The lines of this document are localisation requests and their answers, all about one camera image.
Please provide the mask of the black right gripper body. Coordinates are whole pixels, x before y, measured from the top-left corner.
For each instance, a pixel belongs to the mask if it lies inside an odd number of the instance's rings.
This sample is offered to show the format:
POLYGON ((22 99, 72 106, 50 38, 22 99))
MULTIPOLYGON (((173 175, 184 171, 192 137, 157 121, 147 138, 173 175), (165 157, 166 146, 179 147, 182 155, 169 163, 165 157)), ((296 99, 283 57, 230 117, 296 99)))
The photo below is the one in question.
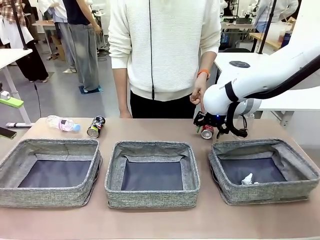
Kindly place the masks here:
POLYGON ((223 128, 225 121, 225 115, 212 115, 208 112, 204 113, 202 111, 199 111, 193 119, 193 124, 197 127, 208 125, 217 128, 220 133, 227 133, 228 128, 223 128))

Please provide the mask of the person's left hand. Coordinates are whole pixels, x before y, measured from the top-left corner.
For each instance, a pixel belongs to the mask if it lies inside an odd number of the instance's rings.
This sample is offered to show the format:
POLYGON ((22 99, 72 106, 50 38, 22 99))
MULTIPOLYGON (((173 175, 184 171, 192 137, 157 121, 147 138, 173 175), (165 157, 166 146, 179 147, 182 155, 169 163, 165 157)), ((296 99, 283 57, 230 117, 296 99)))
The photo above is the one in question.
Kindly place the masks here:
POLYGON ((207 74, 202 72, 198 75, 194 82, 193 92, 190 95, 190 102, 194 105, 200 105, 200 109, 203 113, 205 113, 204 107, 204 94, 207 90, 207 74))

